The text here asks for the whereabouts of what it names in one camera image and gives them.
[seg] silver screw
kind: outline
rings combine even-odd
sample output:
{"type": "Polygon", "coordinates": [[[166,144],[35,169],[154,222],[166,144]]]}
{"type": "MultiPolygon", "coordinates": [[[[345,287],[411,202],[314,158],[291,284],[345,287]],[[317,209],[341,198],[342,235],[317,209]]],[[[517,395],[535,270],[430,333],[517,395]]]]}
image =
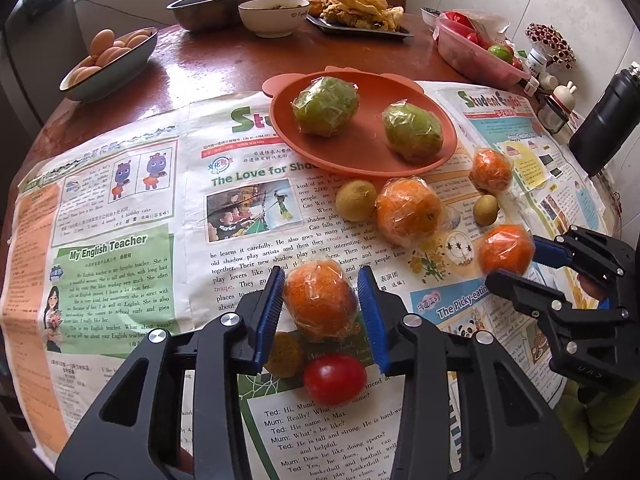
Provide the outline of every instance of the silver screw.
{"type": "Polygon", "coordinates": [[[227,314],[223,314],[220,316],[220,323],[224,326],[233,326],[237,325],[238,321],[240,321],[240,316],[235,312],[228,312],[227,314]]]}
{"type": "Polygon", "coordinates": [[[149,332],[149,341],[152,343],[161,343],[166,339],[166,332],[161,328],[156,328],[149,332]]]}
{"type": "Polygon", "coordinates": [[[402,318],[402,322],[407,326],[420,326],[422,324],[422,318],[417,314],[407,314],[402,318]]]}
{"type": "Polygon", "coordinates": [[[481,330],[480,332],[476,332],[476,339],[482,345],[490,345],[494,342],[494,336],[487,332],[486,330],[481,330]]]}

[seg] panda illustration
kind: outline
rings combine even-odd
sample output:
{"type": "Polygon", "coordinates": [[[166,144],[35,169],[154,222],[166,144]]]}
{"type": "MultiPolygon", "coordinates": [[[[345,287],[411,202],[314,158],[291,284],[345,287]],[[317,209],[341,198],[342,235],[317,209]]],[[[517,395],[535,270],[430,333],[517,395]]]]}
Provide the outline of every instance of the panda illustration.
{"type": "Polygon", "coordinates": [[[469,320],[458,326],[456,333],[463,337],[471,337],[477,331],[478,327],[476,327],[476,320],[470,318],[469,320]]]}

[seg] orange newspaper column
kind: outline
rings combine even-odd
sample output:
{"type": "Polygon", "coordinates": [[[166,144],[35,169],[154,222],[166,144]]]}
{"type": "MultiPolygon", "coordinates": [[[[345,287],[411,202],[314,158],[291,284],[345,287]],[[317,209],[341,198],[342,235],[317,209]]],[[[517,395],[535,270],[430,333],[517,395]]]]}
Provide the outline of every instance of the orange newspaper column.
{"type": "Polygon", "coordinates": [[[60,453],[68,434],[53,389],[40,311],[45,265],[60,188],[51,184],[17,203],[17,229],[10,255],[2,328],[23,408],[36,439],[60,453]]]}

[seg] bowl of eggs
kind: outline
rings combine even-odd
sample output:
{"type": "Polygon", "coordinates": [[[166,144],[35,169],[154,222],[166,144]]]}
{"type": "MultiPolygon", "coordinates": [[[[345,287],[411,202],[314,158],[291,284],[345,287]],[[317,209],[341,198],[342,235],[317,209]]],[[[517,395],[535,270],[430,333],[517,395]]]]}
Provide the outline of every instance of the bowl of eggs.
{"type": "Polygon", "coordinates": [[[71,69],[60,91],[72,101],[89,103],[123,87],[146,66],[158,44],[158,30],[141,28],[116,38],[110,29],[96,34],[89,55],[71,69]]]}

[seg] orange plate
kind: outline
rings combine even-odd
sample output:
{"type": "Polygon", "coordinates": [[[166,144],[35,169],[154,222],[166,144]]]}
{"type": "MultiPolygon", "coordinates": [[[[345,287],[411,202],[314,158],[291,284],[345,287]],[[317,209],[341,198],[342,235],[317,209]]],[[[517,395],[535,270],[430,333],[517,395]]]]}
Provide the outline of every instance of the orange plate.
{"type": "Polygon", "coordinates": [[[418,83],[395,74],[372,74],[353,68],[328,66],[314,74],[283,74],[264,82],[272,96],[269,115],[278,135],[300,156],[320,168],[351,176],[392,178],[423,174],[447,162],[456,151],[456,129],[445,111],[424,95],[418,83]],[[335,137],[301,134],[291,103],[311,82],[334,76],[358,85],[360,107],[348,126],[335,137]],[[442,149],[431,160],[412,164],[386,143],[381,114],[390,104],[406,99],[433,112],[442,123],[442,149]]]}

